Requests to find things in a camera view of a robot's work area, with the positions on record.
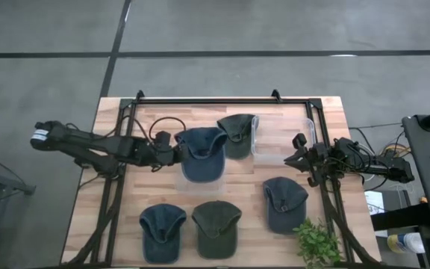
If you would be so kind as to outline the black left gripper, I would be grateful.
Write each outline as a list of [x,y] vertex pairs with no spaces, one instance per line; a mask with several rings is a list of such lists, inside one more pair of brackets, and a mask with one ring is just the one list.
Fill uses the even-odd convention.
[[168,143],[148,143],[140,147],[140,165],[150,167],[172,166],[184,161],[186,146]]

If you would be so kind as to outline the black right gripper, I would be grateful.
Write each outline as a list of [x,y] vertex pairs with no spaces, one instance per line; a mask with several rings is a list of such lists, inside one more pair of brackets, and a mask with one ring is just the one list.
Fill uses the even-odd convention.
[[[307,161],[300,161],[307,154]],[[297,149],[295,153],[284,159],[284,164],[299,170],[300,172],[308,171],[321,176],[328,175],[328,147],[324,143],[315,143],[310,149],[306,147]]]

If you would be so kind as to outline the blue denim cap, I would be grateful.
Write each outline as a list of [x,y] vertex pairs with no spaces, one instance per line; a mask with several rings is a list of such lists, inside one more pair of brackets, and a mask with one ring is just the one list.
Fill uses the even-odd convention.
[[189,182],[209,183],[219,180],[225,169],[225,142],[228,135],[218,127],[198,127],[179,132],[175,141],[186,146],[188,156],[181,169]]
[[143,230],[143,257],[152,265],[169,265],[178,260],[181,227],[187,219],[185,210],[161,203],[143,210],[139,224]]

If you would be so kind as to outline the grey-blue cap with buckle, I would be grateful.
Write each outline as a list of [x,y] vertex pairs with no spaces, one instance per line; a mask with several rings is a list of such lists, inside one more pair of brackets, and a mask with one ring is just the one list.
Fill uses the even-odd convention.
[[275,177],[263,183],[267,204],[267,224],[277,234],[289,235],[299,228],[307,216],[308,192],[286,177]]

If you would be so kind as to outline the dark green cap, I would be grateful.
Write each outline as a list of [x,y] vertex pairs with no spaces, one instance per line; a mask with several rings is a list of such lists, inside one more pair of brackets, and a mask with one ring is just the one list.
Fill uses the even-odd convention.
[[222,200],[202,203],[193,209],[196,245],[203,259],[229,259],[237,251],[238,222],[242,211]]
[[251,154],[253,114],[232,114],[217,120],[217,125],[227,134],[225,154],[228,158],[241,160]]

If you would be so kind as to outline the clear plastic container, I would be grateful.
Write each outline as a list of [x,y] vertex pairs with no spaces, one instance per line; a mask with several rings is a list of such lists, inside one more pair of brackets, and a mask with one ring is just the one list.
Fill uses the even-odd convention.
[[211,182],[193,182],[184,174],[184,168],[180,167],[175,176],[175,189],[182,194],[191,196],[216,196],[225,190],[225,176],[221,176]]
[[306,146],[315,142],[312,120],[306,117],[286,117],[259,114],[252,119],[251,151],[255,165],[283,165],[284,159],[296,151],[293,139],[302,133]]

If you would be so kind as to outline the white printed paper sheet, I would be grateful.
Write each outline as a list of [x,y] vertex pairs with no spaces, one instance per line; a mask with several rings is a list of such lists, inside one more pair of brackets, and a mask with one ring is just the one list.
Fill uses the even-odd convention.
[[382,192],[364,192],[370,215],[385,213]]

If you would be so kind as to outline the green leafy plant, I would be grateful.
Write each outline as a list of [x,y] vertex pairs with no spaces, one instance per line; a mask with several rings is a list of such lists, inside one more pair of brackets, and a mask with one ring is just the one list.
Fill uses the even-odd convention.
[[323,223],[313,223],[306,218],[293,229],[299,242],[298,256],[302,257],[306,269],[323,269],[340,262],[339,240]]

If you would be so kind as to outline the white wipes canister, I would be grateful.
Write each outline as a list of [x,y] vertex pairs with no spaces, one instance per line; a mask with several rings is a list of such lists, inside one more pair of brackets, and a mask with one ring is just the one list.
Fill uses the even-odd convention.
[[425,252],[423,240],[418,232],[389,235],[387,245],[395,253],[423,254]]

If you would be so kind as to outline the black metal table frame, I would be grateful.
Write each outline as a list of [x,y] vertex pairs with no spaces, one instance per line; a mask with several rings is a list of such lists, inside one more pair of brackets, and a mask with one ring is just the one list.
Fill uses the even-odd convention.
[[[218,194],[183,194],[175,188],[175,177],[180,166],[164,167],[156,173],[147,167],[129,166],[126,169],[122,189],[122,202],[119,219],[116,222],[116,235],[108,247],[108,228],[103,233],[96,260],[103,268],[211,268],[211,269],[303,269],[305,263],[298,256],[298,241],[293,236],[277,235],[268,230],[266,206],[262,182],[274,176],[286,176],[307,188],[308,216],[313,222],[325,223],[323,202],[319,188],[311,188],[307,173],[300,173],[284,165],[283,159],[294,153],[292,139],[301,127],[289,127],[296,118],[309,117],[307,105],[312,109],[315,132],[321,141],[322,130],[327,130],[328,139],[350,138],[346,116],[339,96],[324,97],[282,97],[277,103],[275,97],[187,97],[187,98],[149,98],[139,100],[134,115],[144,128],[159,117],[172,116],[183,120],[187,127],[215,126],[216,120],[229,114],[256,114],[267,117],[281,117],[269,123],[276,129],[268,141],[275,138],[283,140],[285,155],[277,163],[255,162],[253,157],[244,161],[227,161],[228,173]],[[378,243],[372,228],[368,205],[361,184],[361,177],[348,174],[341,180],[341,199],[347,219],[361,245],[376,260],[381,260]],[[98,179],[85,185],[77,194],[71,223],[60,263],[68,263],[75,258],[95,231],[102,201],[104,183]],[[229,259],[203,259],[197,252],[196,226],[191,219],[195,206],[212,200],[233,203],[242,210],[238,222],[237,251]],[[173,265],[150,265],[143,258],[143,233],[139,216],[143,209],[159,203],[169,203],[184,209],[187,220],[181,227],[181,252]]]

